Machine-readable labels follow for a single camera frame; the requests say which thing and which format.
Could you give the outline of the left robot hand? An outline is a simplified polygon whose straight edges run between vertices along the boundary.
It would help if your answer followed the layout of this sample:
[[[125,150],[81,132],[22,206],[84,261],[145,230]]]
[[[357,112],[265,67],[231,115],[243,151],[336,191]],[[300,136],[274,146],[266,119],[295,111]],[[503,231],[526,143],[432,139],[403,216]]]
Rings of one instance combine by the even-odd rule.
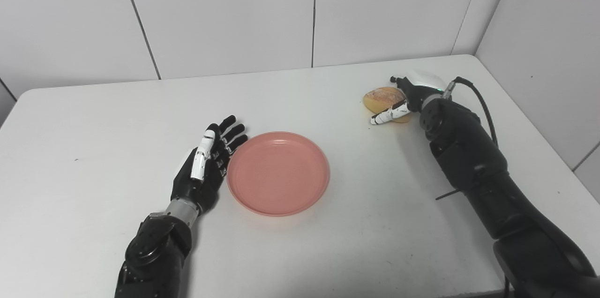
[[[218,201],[232,156],[247,141],[246,127],[234,115],[210,124],[174,177],[171,199],[192,203],[199,215],[209,212]]]

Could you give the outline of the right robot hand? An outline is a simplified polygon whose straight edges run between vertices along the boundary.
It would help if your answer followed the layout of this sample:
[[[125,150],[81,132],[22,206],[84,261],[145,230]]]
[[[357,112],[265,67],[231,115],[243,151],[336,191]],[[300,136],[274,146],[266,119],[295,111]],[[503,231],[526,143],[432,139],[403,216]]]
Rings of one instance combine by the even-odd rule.
[[[446,87],[440,77],[422,70],[392,76],[390,82],[396,86],[373,89],[363,97],[363,104],[373,113],[372,125],[409,121],[410,114],[420,112],[428,97],[442,95]]]

